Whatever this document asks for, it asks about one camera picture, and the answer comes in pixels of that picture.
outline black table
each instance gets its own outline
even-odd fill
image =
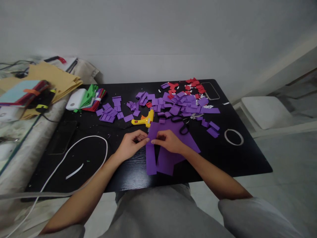
[[[218,83],[214,79],[200,80],[200,82],[211,82],[218,92],[220,99],[211,101],[210,104],[219,108],[220,114],[205,114],[203,117],[206,121],[213,121],[220,127],[220,135],[213,138],[206,132],[206,127],[201,126],[197,120],[190,121],[190,133],[201,150],[201,155],[224,170],[232,177],[255,175],[272,172],[272,168],[259,147],[251,137],[250,133],[240,120],[231,104],[223,105],[228,102],[227,97],[222,92]],[[102,99],[101,105],[109,102],[113,106],[112,97],[122,96],[121,109],[125,116],[131,114],[130,109],[126,106],[127,101],[137,102],[135,98],[138,92],[147,91],[149,94],[155,94],[156,98],[162,97],[164,92],[169,88],[162,90],[161,84],[165,82],[153,83],[130,83],[130,84],[103,84],[98,85],[107,91],[106,96]],[[177,93],[184,90],[185,82],[178,82],[180,88]],[[89,85],[83,85],[82,88],[88,88]],[[141,115],[147,116],[149,109],[141,107]],[[96,113],[82,111],[74,113],[65,110],[61,119],[63,121],[77,121],[78,127],[75,130],[68,147],[73,145],[79,139],[89,135],[99,135],[107,139],[109,144],[108,157],[113,154],[119,147],[125,133],[141,129],[147,132],[145,125],[132,126],[131,122],[125,123],[123,119],[116,119],[115,122],[108,123],[99,121]],[[227,129],[234,129],[240,132],[244,138],[244,144],[234,146],[229,144],[224,137]],[[240,138],[234,132],[227,133],[229,139],[239,144]],[[155,146],[156,158],[158,157],[159,148]],[[79,142],[68,154],[65,161],[56,171],[44,191],[50,192],[71,192],[78,189],[93,173],[99,168],[106,152],[105,142],[100,138],[88,138]],[[53,172],[58,163],[62,160],[63,155],[48,155],[47,151],[43,154],[31,180],[26,187],[25,192],[40,191],[43,184]],[[65,177],[75,171],[84,163],[83,168],[74,176],[65,180]],[[155,187],[185,182],[202,181],[199,174],[187,161],[180,162],[174,167],[174,175],[169,176],[158,173],[157,175],[148,176],[146,173],[145,147],[139,150],[131,159],[126,160],[114,173],[105,192],[113,192],[127,189],[139,189],[145,187]],[[23,199],[23,201],[33,201],[34,199]]]

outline white wall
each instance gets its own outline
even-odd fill
[[[229,99],[317,32],[314,0],[2,0],[1,60],[79,56],[107,83],[215,78]]]

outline white cable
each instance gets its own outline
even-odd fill
[[[68,151],[66,152],[66,154],[64,155],[64,158],[62,159],[62,161],[57,165],[57,167],[55,168],[55,170],[53,171],[53,173],[49,176],[49,178],[46,180],[45,184],[43,185],[42,189],[40,192],[43,192],[45,186],[47,185],[47,183],[49,182],[49,180],[51,179],[51,177],[54,175],[54,173],[56,172],[56,170],[58,169],[58,167],[62,164],[62,162],[64,161],[64,159],[66,158],[68,152],[80,141],[82,141],[83,139],[86,139],[86,138],[89,138],[89,137],[99,137],[101,139],[103,139],[105,142],[106,142],[106,145],[107,145],[107,150],[106,150],[106,156],[105,156],[105,159],[103,160],[101,166],[99,167],[99,169],[97,169],[97,171],[93,174],[93,176],[88,180],[88,182],[81,188],[73,191],[72,193],[74,194],[75,192],[78,192],[79,190],[82,190],[84,187],[86,187],[88,185],[88,183],[90,183],[90,181],[92,180],[92,178],[95,176],[95,174],[101,169],[101,167],[103,166],[103,164],[106,162],[106,158],[107,158],[107,154],[108,154],[108,142],[106,141],[105,138],[103,137],[100,137],[100,136],[87,136],[87,137],[84,137],[82,139],[80,139],[79,141],[77,141],[75,144],[73,144],[69,149]],[[37,201],[39,200],[39,197],[36,198],[33,206],[31,207],[31,210],[29,211],[29,213],[26,215],[26,217],[23,219],[23,221],[9,234],[6,236],[6,238],[10,237],[24,222],[25,220],[28,218],[28,216],[31,214],[31,212],[33,211]]]
[[[227,131],[234,131],[234,132],[236,132],[236,133],[238,134],[238,136],[240,136],[241,143],[240,143],[240,144],[234,144],[234,143],[232,143],[232,142],[228,139],[228,137],[227,137]],[[243,139],[242,135],[241,135],[239,132],[237,132],[236,130],[233,130],[233,129],[227,129],[227,130],[225,131],[225,139],[226,139],[230,144],[232,144],[232,145],[242,145],[242,144],[244,143],[244,139]]]

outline glue gun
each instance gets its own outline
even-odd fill
[[[146,118],[143,118],[141,120],[132,120],[131,123],[133,125],[141,125],[141,124],[145,124],[145,126],[147,128],[150,128],[151,123],[153,121],[153,117],[154,117],[154,110],[150,110],[149,114]]]

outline tiled floor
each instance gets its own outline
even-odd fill
[[[257,197],[266,199],[305,237],[317,237],[317,133],[302,133],[257,141],[273,173],[236,178]],[[190,184],[199,208],[223,224],[218,199],[204,182]],[[116,210],[114,194],[104,194],[86,223],[85,237],[98,237]]]

